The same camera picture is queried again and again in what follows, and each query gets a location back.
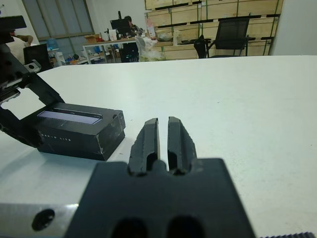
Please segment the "black rectangular device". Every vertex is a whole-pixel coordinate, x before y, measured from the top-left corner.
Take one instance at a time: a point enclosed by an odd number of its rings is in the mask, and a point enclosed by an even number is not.
[[[125,136],[120,110],[56,103],[22,122],[38,130],[41,152],[101,161],[110,157]]]

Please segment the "white tabletop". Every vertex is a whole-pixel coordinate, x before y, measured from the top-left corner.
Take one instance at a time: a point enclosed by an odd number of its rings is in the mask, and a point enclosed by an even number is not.
[[[222,157],[260,236],[317,233],[317,56],[241,57],[62,66],[40,76],[71,104],[121,109],[126,138],[109,161],[128,162],[158,117],[182,120],[199,158]],[[42,106],[25,89],[4,104],[23,118]],[[0,202],[76,203],[95,161],[39,153],[0,133]]]

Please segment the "black office chair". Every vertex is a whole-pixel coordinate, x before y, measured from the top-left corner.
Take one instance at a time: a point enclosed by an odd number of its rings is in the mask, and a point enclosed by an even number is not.
[[[246,56],[248,55],[248,41],[249,36],[247,30],[249,26],[248,18],[235,18],[229,20],[221,20],[219,22],[216,39],[211,42],[211,39],[204,39],[201,35],[198,40],[194,42],[194,47],[200,59],[209,58],[209,50],[213,45],[216,49],[222,50],[242,50],[246,49]],[[212,56],[211,58],[234,57],[235,55],[220,55]]]
[[[53,68],[46,44],[25,47],[23,53],[25,64],[32,63],[32,60],[36,60],[41,65],[40,72]]]

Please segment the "person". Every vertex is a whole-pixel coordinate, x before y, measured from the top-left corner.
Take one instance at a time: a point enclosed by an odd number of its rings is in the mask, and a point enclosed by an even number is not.
[[[24,65],[23,49],[26,47],[27,43],[15,36],[13,36],[13,40],[13,42],[9,42],[6,45],[10,48],[13,56],[16,57],[20,61],[20,63]]]
[[[132,23],[132,18],[130,16],[125,16],[124,19],[128,20],[129,22],[132,36],[142,34],[142,29]]]
[[[22,41],[27,43],[27,46],[31,46],[31,43],[33,41],[33,36],[23,36],[23,35],[15,35],[15,31],[10,32],[10,35],[12,37],[17,37],[21,39]]]

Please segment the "metal mount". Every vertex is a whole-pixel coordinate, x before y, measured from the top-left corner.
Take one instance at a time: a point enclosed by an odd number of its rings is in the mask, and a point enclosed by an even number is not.
[[[145,122],[129,164],[99,163],[79,204],[0,204],[0,237],[255,238],[224,161],[197,159],[174,117],[167,149],[169,171],[159,160],[158,119]]]

